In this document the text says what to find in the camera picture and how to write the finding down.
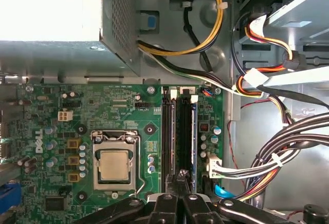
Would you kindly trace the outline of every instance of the red wire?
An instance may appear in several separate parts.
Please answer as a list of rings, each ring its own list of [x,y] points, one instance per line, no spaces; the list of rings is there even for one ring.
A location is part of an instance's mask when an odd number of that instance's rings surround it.
[[[241,106],[241,109],[244,108],[244,107],[251,106],[251,105],[256,104],[256,103],[269,102],[269,101],[270,101],[269,99],[257,100],[257,101],[250,102],[250,103],[247,103],[247,104]],[[228,131],[228,138],[229,138],[230,153],[231,153],[232,161],[234,163],[235,168],[236,169],[239,169],[239,167],[237,166],[237,162],[236,162],[235,156],[234,156],[234,152],[233,152],[233,145],[232,145],[232,139],[231,139],[231,122],[232,121],[230,120],[227,123],[227,131]],[[246,185],[245,181],[243,181],[242,179],[241,179],[241,182],[242,182],[243,186]]]
[[[288,214],[288,216],[287,216],[287,220],[289,220],[290,217],[292,217],[293,215],[296,215],[296,214],[298,214],[298,213],[302,213],[302,212],[303,212],[302,210],[297,210],[297,211],[293,211],[293,212],[291,212],[290,214]]]

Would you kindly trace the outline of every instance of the motherboard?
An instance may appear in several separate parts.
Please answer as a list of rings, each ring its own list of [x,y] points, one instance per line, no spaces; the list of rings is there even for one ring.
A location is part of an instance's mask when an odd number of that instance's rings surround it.
[[[223,96],[207,86],[15,85],[22,118],[2,124],[1,163],[17,163],[16,223],[72,223],[112,203],[147,200],[167,174],[202,189],[223,153]]]

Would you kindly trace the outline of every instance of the white connector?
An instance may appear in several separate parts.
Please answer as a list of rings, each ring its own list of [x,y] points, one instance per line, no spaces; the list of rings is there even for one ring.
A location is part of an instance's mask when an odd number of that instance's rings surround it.
[[[73,119],[73,111],[59,111],[58,112],[58,121],[71,121]]]
[[[219,179],[223,178],[222,175],[219,173],[215,173],[214,170],[216,170],[216,165],[222,166],[223,161],[220,160],[216,155],[210,154],[207,157],[207,171],[209,173],[209,178],[211,179]]]

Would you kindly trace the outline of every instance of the integrated circuit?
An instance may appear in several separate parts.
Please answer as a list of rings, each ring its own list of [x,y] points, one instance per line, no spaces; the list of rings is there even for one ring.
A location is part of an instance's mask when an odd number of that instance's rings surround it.
[[[64,211],[67,203],[64,197],[46,197],[45,211]]]

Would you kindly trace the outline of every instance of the blue clip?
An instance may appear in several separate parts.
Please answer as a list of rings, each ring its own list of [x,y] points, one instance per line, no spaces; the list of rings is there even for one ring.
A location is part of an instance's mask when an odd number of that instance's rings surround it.
[[[18,183],[4,184],[0,187],[0,215],[11,207],[18,206],[22,199],[22,188]]]
[[[235,197],[235,195],[233,195],[232,193],[225,191],[223,188],[221,188],[219,185],[215,186],[215,194],[218,197],[222,197],[222,198],[231,198],[231,197]]]

